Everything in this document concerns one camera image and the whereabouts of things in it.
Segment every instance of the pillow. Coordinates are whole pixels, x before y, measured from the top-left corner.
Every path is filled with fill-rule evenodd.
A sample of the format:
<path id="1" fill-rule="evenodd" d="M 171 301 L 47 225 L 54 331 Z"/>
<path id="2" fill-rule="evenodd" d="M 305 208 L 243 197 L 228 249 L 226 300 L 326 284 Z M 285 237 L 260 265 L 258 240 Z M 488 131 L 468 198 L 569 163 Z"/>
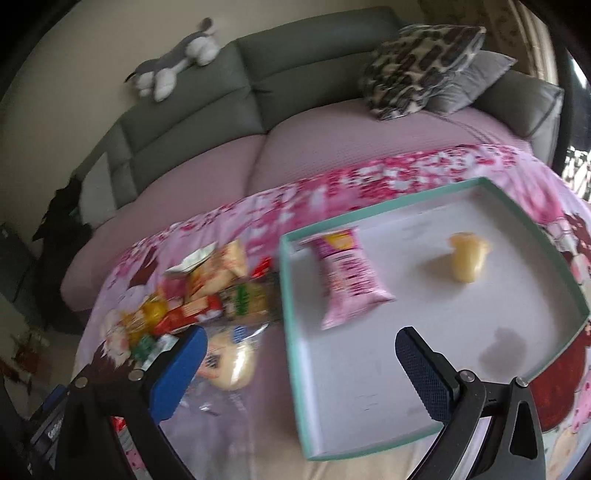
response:
<path id="1" fill-rule="evenodd" d="M 89 223 L 93 230 L 117 213 L 106 153 L 101 155 L 84 177 L 78 207 L 82 223 Z"/>
<path id="2" fill-rule="evenodd" d="M 516 61 L 501 53 L 481 50 L 470 65 L 458 73 L 443 90 L 431 97 L 425 108 L 446 116 L 471 105 Z"/>
<path id="3" fill-rule="evenodd" d="M 380 120 L 418 112 L 482 47 L 486 29 L 409 25 L 373 53 L 360 88 Z"/>

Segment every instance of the leopard print pillow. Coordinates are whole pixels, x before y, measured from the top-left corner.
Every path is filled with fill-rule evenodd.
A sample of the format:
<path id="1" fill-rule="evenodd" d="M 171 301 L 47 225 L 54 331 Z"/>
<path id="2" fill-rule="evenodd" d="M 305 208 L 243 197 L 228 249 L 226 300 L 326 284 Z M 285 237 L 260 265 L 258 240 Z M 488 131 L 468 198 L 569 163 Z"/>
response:
<path id="1" fill-rule="evenodd" d="M 486 28 L 409 25 L 372 52 L 359 86 L 371 112 L 387 120 L 418 112 L 470 65 Z"/>

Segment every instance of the curtain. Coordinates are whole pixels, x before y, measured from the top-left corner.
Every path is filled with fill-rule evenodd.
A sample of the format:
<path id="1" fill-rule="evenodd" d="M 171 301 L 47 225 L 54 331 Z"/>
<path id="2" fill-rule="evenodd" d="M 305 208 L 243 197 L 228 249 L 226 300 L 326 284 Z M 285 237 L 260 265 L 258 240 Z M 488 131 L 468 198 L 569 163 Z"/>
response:
<path id="1" fill-rule="evenodd" d="M 517 60 L 514 70 L 556 84 L 554 49 L 545 23 L 517 0 L 418 0 L 430 24 L 483 25 L 485 50 Z"/>

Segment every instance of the stuffed animal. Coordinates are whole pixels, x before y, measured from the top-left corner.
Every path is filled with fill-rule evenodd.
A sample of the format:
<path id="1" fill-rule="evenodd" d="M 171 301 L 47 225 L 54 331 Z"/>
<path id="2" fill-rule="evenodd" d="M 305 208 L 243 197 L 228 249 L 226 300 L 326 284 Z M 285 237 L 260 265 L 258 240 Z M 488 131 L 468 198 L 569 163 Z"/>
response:
<path id="1" fill-rule="evenodd" d="M 154 92 L 154 100 L 161 102 L 168 97 L 177 84 L 177 73 L 192 63 L 203 67 L 211 63 L 220 51 L 220 46 L 212 37 L 213 21 L 207 17 L 201 21 L 199 30 L 184 37 L 168 53 L 159 59 L 140 63 L 125 81 L 133 78 L 140 97 Z"/>

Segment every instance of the gray pillow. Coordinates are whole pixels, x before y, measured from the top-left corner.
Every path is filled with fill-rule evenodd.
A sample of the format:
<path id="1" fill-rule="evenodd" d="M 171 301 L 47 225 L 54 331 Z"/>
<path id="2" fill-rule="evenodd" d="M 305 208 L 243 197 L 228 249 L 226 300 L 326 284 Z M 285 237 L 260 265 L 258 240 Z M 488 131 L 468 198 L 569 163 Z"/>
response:
<path id="1" fill-rule="evenodd" d="M 509 70 L 516 60 L 494 51 L 479 51 L 464 70 L 432 96 L 425 107 L 439 115 L 450 115 L 471 105 L 488 87 Z"/>
<path id="2" fill-rule="evenodd" d="M 106 153 L 100 156 L 84 177 L 78 207 L 82 222 L 90 224 L 93 230 L 117 213 Z"/>

